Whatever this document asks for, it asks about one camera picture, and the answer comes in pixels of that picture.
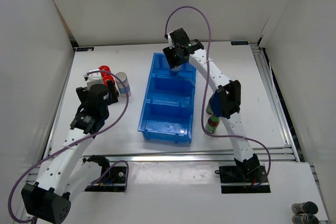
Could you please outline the blue-label shaker can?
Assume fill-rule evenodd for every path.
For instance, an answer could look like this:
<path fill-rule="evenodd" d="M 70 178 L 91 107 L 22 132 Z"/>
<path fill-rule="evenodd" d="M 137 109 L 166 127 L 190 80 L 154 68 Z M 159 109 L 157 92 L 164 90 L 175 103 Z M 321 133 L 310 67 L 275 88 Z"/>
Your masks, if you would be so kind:
<path fill-rule="evenodd" d="M 180 71 L 180 69 L 181 69 L 180 66 L 174 67 L 174 68 L 170 69 L 170 73 L 172 75 L 176 75 L 176 74 L 178 74 L 178 72 Z"/>
<path fill-rule="evenodd" d="M 124 72 L 118 72 L 115 75 L 120 79 L 120 81 L 118 79 L 116 80 L 120 96 L 122 98 L 126 98 L 127 95 L 130 96 L 131 90 L 127 75 Z"/>

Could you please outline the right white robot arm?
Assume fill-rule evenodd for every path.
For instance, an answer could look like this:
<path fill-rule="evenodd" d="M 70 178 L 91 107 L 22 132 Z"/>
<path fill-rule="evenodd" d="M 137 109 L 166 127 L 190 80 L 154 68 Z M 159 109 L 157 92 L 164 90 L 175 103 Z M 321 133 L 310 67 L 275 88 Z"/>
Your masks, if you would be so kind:
<path fill-rule="evenodd" d="M 183 28 L 164 37 L 169 44 L 163 49 L 169 67 L 175 71 L 185 63 L 191 64 L 206 80 L 206 86 L 212 89 L 209 106 L 212 114 L 223 122 L 232 143 L 236 177 L 242 182 L 249 181 L 260 167 L 260 162 L 247 140 L 241 122 L 240 82 L 225 76 L 208 56 L 203 44 L 197 39 L 190 40 Z"/>

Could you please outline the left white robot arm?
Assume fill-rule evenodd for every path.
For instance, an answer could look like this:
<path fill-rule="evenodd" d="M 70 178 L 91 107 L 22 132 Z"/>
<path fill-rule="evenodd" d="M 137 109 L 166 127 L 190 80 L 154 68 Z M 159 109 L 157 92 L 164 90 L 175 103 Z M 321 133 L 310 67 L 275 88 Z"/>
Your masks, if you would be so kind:
<path fill-rule="evenodd" d="M 82 169 L 73 172 L 86 148 L 109 117 L 110 92 L 104 84 L 77 88 L 80 106 L 64 141 L 65 150 L 56 155 L 46 171 L 21 190 L 28 214 L 50 223 L 62 223 L 69 214 L 71 200 L 88 183 L 105 182 L 110 176 L 109 161 L 100 155 L 84 160 Z"/>

